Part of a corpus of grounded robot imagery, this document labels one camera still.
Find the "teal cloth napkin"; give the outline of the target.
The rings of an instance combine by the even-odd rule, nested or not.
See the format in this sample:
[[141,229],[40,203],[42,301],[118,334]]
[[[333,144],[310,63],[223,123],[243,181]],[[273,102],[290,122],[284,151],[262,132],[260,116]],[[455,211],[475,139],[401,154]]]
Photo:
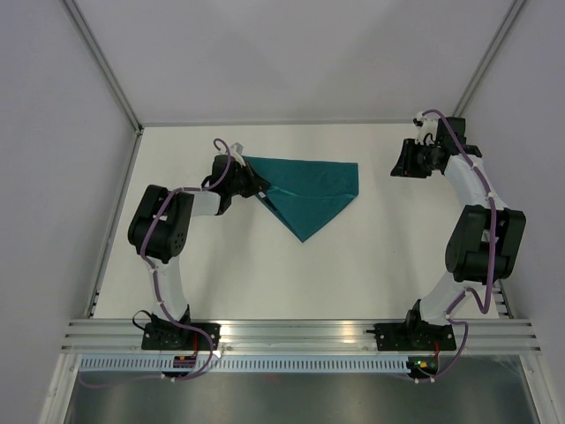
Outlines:
[[302,243],[359,195],[357,163],[253,156],[245,160],[268,182],[258,200]]

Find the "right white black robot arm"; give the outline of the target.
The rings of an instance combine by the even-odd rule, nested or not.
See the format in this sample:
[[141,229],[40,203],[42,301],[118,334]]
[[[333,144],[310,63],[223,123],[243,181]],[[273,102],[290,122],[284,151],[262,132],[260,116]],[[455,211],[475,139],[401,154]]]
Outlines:
[[508,278],[516,264],[526,217],[493,188],[480,149],[466,140],[464,119],[426,110],[413,123],[418,134],[403,141],[391,176],[428,178],[438,171],[462,206],[446,246],[446,272],[416,301],[403,326],[405,343],[422,349],[435,333],[454,325],[457,309],[468,298],[481,314],[490,311],[495,282]]

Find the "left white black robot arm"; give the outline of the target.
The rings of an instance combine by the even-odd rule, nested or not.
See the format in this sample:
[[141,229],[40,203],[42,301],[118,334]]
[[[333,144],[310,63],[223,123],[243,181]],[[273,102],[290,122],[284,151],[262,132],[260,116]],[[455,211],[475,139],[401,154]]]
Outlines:
[[232,198],[265,193],[270,184],[241,155],[218,155],[198,187],[168,189],[148,185],[129,225],[127,238],[146,263],[154,293],[153,315],[167,323],[162,340],[182,350],[192,341],[179,256],[194,217],[221,216]]

